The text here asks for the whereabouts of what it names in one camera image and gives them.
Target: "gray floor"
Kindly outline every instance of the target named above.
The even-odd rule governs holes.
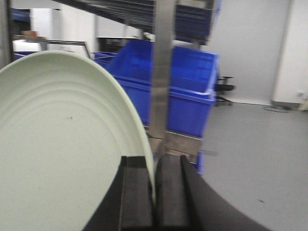
[[[274,231],[308,230],[308,113],[236,103],[213,107],[204,179]]]

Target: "metal rail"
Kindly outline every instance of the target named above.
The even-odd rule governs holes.
[[[13,61],[11,1],[0,0],[0,69]]]

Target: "black curved surface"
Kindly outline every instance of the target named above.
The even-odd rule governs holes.
[[[219,196],[185,156],[181,156],[181,166],[193,230],[270,231]]]

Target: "metal bracket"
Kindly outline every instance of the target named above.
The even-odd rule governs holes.
[[[10,5],[10,0],[0,0],[0,69],[13,61]]]
[[[175,132],[166,132],[166,146],[169,152],[177,154],[178,152],[188,155],[198,155],[202,138],[182,135]]]
[[[79,41],[62,41],[62,40],[46,40],[46,39],[38,39],[38,38],[27,38],[26,42],[35,42],[39,43],[41,46],[42,51],[47,51],[47,44],[59,44],[59,45],[73,45],[73,46],[83,46],[85,49],[85,52],[89,58],[89,50],[87,48],[87,44],[85,42],[79,42]]]

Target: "stainless steel post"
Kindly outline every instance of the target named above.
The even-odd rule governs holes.
[[[0,0],[0,69],[13,61],[11,1]]]
[[[176,0],[155,1],[155,43],[149,135],[165,138]]]

